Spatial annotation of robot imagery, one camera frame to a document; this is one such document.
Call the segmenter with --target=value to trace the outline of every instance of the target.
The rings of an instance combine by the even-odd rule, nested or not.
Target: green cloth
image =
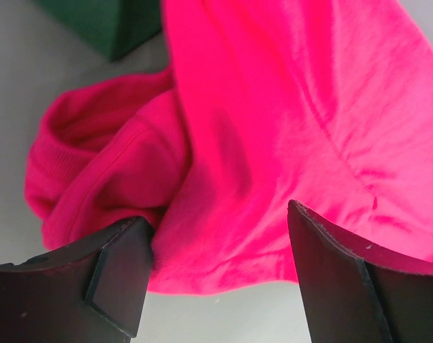
[[[33,0],[109,61],[161,31],[159,0]]]

